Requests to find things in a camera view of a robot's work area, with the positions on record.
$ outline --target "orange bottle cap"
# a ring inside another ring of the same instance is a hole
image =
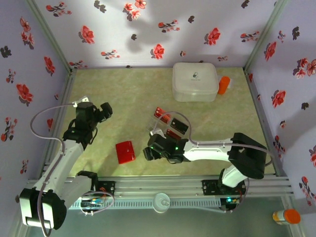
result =
[[[226,89],[231,82],[231,79],[229,77],[222,77],[221,81],[219,82],[219,90],[218,94],[223,95],[226,92]]]
[[[298,224],[301,222],[301,215],[294,209],[285,210],[284,217],[290,224]]]

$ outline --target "white box lid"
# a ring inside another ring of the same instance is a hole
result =
[[[181,92],[217,93],[216,69],[211,63],[176,63],[173,66],[172,86]]]

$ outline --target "cable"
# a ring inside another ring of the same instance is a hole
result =
[[[213,211],[213,212],[222,213],[222,214],[227,213],[227,211],[217,210],[217,209],[208,208],[208,207],[202,207],[202,206],[193,207],[193,209],[199,209],[199,210],[205,210],[205,211]]]
[[[104,210],[106,210],[106,209],[108,209],[108,208],[110,208],[111,206],[114,205],[115,199],[114,199],[114,196],[113,196],[111,193],[104,192],[104,191],[93,191],[93,192],[87,192],[87,193],[83,194],[82,196],[91,195],[91,194],[106,194],[106,195],[109,195],[109,196],[112,197],[112,202],[111,202],[110,205],[108,205],[108,206],[106,206],[106,207],[104,207],[104,208],[102,208],[102,209],[96,210],[96,211],[91,211],[90,213],[89,213],[89,212],[84,212],[83,209],[82,209],[82,207],[81,207],[81,203],[80,203],[80,210],[81,210],[85,215],[91,215],[91,216],[93,216],[95,213],[99,213],[99,212],[101,212],[101,211],[104,211]]]
[[[239,143],[203,143],[203,144],[200,144],[199,142],[196,142],[196,141],[193,141],[192,138],[191,138],[191,134],[192,134],[192,126],[191,126],[191,123],[189,121],[189,119],[182,113],[180,112],[177,112],[177,111],[169,111],[169,112],[165,112],[163,113],[162,115],[160,115],[160,117],[157,119],[155,125],[154,125],[154,128],[153,128],[153,131],[156,130],[156,127],[158,125],[158,122],[160,121],[160,119],[167,115],[167,114],[178,114],[180,116],[182,116],[189,124],[189,141],[192,142],[193,144],[195,144],[196,146],[208,146],[208,147],[222,147],[222,146],[235,146],[235,147],[245,147],[245,148],[252,148],[252,149],[255,149],[255,150],[259,150],[259,151],[262,151],[262,152],[265,152],[267,153],[270,157],[271,157],[271,160],[265,164],[265,166],[268,166],[270,164],[272,164],[273,162],[273,158],[274,155],[272,154],[272,152],[268,151],[267,149],[264,149],[264,148],[261,148],[261,147],[256,147],[256,146],[252,146],[252,145],[248,145],[248,144],[239,144]]]
[[[90,145],[92,144],[92,142],[93,142],[93,140],[94,140],[94,138],[97,136],[97,134],[98,134],[98,128],[97,127],[95,127],[95,135],[94,135],[94,137],[92,138],[92,140],[91,140],[91,142],[89,143]]]
[[[51,234],[51,229],[49,229],[48,233],[46,231],[46,228],[45,228],[45,225],[44,225],[44,217],[43,217],[43,212],[42,212],[42,209],[41,209],[41,198],[43,196],[43,192],[44,192],[44,189],[46,187],[46,183],[47,181],[49,180],[51,174],[53,173],[54,169],[56,168],[56,166],[58,165],[58,163],[60,162],[60,160],[62,159],[62,157],[64,156],[64,152],[65,152],[65,143],[63,142],[63,140],[61,140],[60,138],[57,138],[57,137],[45,137],[45,136],[41,136],[39,135],[38,133],[36,133],[33,129],[33,122],[35,120],[35,118],[40,115],[41,113],[44,113],[48,110],[53,110],[53,109],[57,109],[57,108],[62,108],[62,107],[66,107],[66,106],[73,106],[73,104],[65,104],[65,105],[59,105],[59,106],[54,106],[54,107],[50,107],[48,109],[44,109],[40,112],[38,112],[31,120],[30,122],[30,128],[31,128],[31,131],[32,133],[39,137],[39,138],[42,138],[42,139],[48,139],[48,140],[56,140],[56,141],[59,141],[61,143],[61,151],[62,153],[60,154],[58,160],[56,161],[56,163],[53,165],[53,167],[51,168],[51,170],[49,171],[48,175],[46,176],[45,178],[45,181],[43,182],[43,185],[39,191],[39,196],[38,196],[38,200],[37,200],[37,211],[38,211],[38,216],[39,216],[39,221],[40,221],[40,225],[41,225],[41,229],[43,231],[43,234],[45,237],[49,237],[50,234]]]
[[[243,195],[243,197],[242,197],[240,203],[239,203],[233,210],[230,210],[231,213],[232,213],[233,211],[236,211],[236,210],[238,209],[238,207],[243,204],[243,201],[245,200],[245,198],[246,198],[246,196],[247,196],[247,193],[248,193],[248,190],[249,190],[249,186],[250,186],[250,181],[249,181],[249,178],[247,178],[246,192],[245,192],[245,194]]]

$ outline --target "floral wallpaper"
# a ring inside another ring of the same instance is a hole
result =
[[[62,6],[53,8],[62,13]],[[67,71],[25,1],[3,2],[0,21],[0,236],[9,236],[19,195],[28,179],[38,178],[43,162],[46,141],[31,133],[30,121],[58,105]],[[52,117],[53,111],[39,117],[35,130],[48,135]]]
[[[248,70],[308,237],[316,231],[315,19],[312,1],[290,1]]]
[[[35,2],[70,67],[132,68],[200,61],[243,67],[276,0]]]

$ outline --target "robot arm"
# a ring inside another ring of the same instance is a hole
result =
[[[148,147],[144,155],[147,160],[166,158],[170,163],[190,162],[199,159],[223,160],[230,162],[229,168],[222,170],[219,186],[236,187],[247,177],[262,179],[264,177],[266,154],[252,148],[230,146],[229,144],[248,144],[264,148],[263,145],[242,133],[235,133],[231,139],[199,142],[193,144],[188,139],[174,140],[165,136],[161,129],[151,131]]]
[[[102,111],[94,106],[87,97],[81,98],[73,103],[76,108],[76,118],[69,124],[67,131],[63,135],[65,152],[58,162],[61,149],[48,167],[48,170],[37,181],[31,189],[24,189],[20,194],[20,207],[22,220],[25,225],[41,227],[37,212],[37,200],[40,190],[51,171],[49,180],[42,195],[41,208],[44,217],[44,225],[47,229],[58,229],[66,218],[67,209],[82,194],[97,189],[98,177],[96,173],[81,171],[70,185],[65,189],[66,178],[74,163],[84,152],[87,145],[92,144],[93,131],[96,125],[110,118],[113,111],[109,103],[101,105]]]

